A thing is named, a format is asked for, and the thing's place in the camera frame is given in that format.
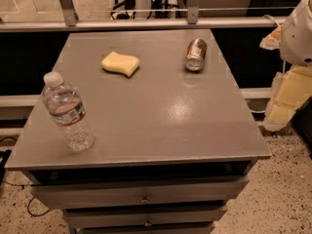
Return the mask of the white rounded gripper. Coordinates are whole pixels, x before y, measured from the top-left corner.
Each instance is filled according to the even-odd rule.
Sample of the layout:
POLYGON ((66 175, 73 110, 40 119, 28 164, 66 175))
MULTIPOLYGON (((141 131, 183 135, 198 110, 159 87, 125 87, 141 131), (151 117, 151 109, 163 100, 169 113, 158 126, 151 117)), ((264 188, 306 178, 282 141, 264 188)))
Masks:
POLYGON ((265 109, 264 128, 278 132, 312 97, 312 0, 301 0, 283 27, 277 26, 259 47, 270 51, 280 48, 281 59, 294 64, 286 73, 276 73, 265 109))

